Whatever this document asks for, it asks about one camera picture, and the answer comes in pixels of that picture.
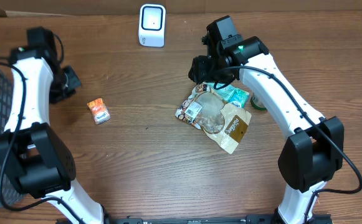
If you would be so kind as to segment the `teal snack packet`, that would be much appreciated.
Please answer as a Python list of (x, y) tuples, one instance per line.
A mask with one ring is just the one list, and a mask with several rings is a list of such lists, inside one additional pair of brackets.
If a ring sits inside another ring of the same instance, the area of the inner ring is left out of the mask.
[(236, 90), (236, 88), (232, 85), (228, 85), (225, 88), (221, 88), (219, 90), (214, 89), (214, 82), (208, 82), (207, 85), (226, 102), (230, 101)]

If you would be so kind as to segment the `green tissue packet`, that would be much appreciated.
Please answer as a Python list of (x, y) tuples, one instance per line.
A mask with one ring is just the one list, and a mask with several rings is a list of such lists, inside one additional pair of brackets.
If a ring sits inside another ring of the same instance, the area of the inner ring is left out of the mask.
[(244, 108), (245, 103), (250, 97), (250, 93), (239, 88), (235, 88), (229, 98), (229, 103), (235, 105), (238, 108)]

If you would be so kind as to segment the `orange small packet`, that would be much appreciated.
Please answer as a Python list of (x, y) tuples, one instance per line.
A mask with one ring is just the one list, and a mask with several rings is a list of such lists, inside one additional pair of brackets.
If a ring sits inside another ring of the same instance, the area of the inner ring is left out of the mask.
[(111, 118), (110, 113), (101, 98), (87, 103), (87, 106), (93, 115), (95, 124), (102, 124)]

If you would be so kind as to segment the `beige snack bag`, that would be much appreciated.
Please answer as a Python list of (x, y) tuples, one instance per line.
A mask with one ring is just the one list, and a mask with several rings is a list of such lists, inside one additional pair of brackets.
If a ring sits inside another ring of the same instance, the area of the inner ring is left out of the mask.
[(203, 131), (228, 154), (232, 154), (247, 132), (252, 115), (224, 101), (206, 82), (195, 86), (176, 110), (175, 117)]

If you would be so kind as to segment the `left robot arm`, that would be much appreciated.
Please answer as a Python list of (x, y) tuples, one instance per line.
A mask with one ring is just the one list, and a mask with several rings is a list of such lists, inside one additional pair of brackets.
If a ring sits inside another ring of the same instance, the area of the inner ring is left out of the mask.
[(22, 212), (48, 202), (67, 223), (110, 223), (104, 206), (76, 179), (71, 151), (50, 126), (49, 106), (70, 98), (81, 85), (62, 67), (60, 37), (44, 27), (27, 30), (27, 45), (11, 50), (4, 66), (14, 86), (9, 119), (0, 134), (0, 203)]

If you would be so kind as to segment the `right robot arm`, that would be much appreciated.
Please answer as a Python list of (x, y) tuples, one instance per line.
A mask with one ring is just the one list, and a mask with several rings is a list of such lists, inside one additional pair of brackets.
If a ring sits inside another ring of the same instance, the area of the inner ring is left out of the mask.
[(285, 194), (272, 215), (248, 215), (247, 223), (331, 223), (313, 207), (326, 183), (341, 169), (344, 126), (310, 106), (278, 69), (269, 49), (256, 36), (244, 39), (230, 16), (210, 23), (202, 43), (207, 55), (193, 59), (189, 78), (223, 89), (234, 80), (249, 87), (279, 125), (285, 145), (278, 167)]

